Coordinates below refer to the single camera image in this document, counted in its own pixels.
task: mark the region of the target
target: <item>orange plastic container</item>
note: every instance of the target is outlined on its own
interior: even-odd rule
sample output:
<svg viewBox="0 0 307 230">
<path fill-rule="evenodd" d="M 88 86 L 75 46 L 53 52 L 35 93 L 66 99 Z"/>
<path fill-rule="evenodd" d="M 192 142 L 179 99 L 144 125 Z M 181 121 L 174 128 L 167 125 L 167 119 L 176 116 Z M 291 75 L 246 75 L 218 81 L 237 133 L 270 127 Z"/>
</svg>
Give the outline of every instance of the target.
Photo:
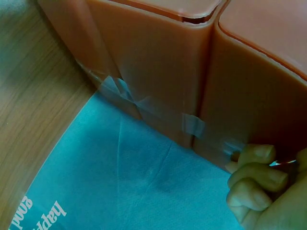
<svg viewBox="0 0 307 230">
<path fill-rule="evenodd" d="M 38 0 L 61 39 L 100 92 L 114 105 L 140 119 L 134 103 L 123 98 L 121 76 L 84 0 Z"/>
<path fill-rule="evenodd" d="M 307 147 L 307 2 L 232 0 L 216 20 L 194 150 L 223 167 L 246 143 Z"/>
<path fill-rule="evenodd" d="M 39 2 L 89 71 L 106 73 L 115 81 L 123 79 L 128 102 L 137 106 L 142 119 L 191 147 L 213 22 L 224 1 Z"/>
</svg>

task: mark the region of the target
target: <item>human hand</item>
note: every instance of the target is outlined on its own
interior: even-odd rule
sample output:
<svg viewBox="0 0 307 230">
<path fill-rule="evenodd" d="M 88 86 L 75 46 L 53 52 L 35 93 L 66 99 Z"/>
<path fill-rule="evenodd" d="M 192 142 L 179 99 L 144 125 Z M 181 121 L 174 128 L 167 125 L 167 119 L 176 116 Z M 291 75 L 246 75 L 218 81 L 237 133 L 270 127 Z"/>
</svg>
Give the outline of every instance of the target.
<svg viewBox="0 0 307 230">
<path fill-rule="evenodd" d="M 297 154 L 296 182 L 272 201 L 268 192 L 282 191 L 288 181 L 286 173 L 269 166 L 275 155 L 273 146 L 248 145 L 237 163 L 226 166 L 232 173 L 227 204 L 246 230 L 306 230 L 307 149 Z"/>
</svg>

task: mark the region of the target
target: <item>finger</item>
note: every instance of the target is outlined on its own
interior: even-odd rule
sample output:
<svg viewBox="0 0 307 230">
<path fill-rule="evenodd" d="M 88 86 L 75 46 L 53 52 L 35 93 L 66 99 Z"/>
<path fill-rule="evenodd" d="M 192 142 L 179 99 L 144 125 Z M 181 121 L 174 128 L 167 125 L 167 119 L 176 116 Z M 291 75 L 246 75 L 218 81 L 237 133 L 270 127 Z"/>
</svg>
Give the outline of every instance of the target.
<svg viewBox="0 0 307 230">
<path fill-rule="evenodd" d="M 233 174 L 235 171 L 238 170 L 238 163 L 231 161 L 227 165 L 225 165 L 225 168 L 227 169 L 227 171 Z"/>
<path fill-rule="evenodd" d="M 307 171 L 300 172 L 300 173 L 296 176 L 296 182 L 302 181 L 302 180 L 304 180 L 305 178 L 307 178 Z"/>
<path fill-rule="evenodd" d="M 298 171 L 306 171 L 307 170 L 307 149 L 299 151 L 297 156 L 297 163 L 298 163 Z"/>
<path fill-rule="evenodd" d="M 272 204 L 260 185 L 250 178 L 238 181 L 228 193 L 226 202 L 240 223 L 250 209 L 263 211 Z"/>
<path fill-rule="evenodd" d="M 231 189 L 234 184 L 244 178 L 255 180 L 267 191 L 278 192 L 286 187 L 288 174 L 272 169 L 268 165 L 250 163 L 232 174 L 228 180 L 228 187 Z"/>
<path fill-rule="evenodd" d="M 271 164 L 275 160 L 276 151 L 273 145 L 247 145 L 239 157 L 238 166 L 257 162 Z"/>
</svg>

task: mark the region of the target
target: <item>fingernail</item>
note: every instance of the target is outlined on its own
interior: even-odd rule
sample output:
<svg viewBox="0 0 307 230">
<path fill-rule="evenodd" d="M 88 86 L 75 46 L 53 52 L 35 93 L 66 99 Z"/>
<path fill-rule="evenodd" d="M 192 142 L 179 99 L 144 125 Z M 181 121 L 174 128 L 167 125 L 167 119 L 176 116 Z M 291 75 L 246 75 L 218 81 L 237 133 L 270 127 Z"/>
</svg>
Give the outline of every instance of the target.
<svg viewBox="0 0 307 230">
<path fill-rule="evenodd" d="M 273 145 L 259 145 L 254 148 L 254 153 L 258 157 L 262 158 L 268 158 L 273 151 L 274 151 Z"/>
<path fill-rule="evenodd" d="M 272 203 L 271 199 L 262 192 L 255 192 L 254 199 L 261 208 L 267 208 Z"/>
<path fill-rule="evenodd" d="M 278 170 L 272 171 L 269 174 L 271 180 L 273 180 L 277 184 L 281 184 L 286 179 L 287 176 L 288 174 Z"/>
</svg>

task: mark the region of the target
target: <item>wooden table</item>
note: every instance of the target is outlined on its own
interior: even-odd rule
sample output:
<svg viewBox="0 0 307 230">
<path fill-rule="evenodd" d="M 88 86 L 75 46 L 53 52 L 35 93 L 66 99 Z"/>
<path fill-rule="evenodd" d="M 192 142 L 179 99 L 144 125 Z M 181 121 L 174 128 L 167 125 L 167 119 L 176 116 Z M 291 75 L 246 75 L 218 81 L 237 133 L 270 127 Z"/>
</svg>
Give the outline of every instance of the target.
<svg viewBox="0 0 307 230">
<path fill-rule="evenodd" d="M 0 229 L 95 89 L 35 0 L 0 0 Z"/>
</svg>

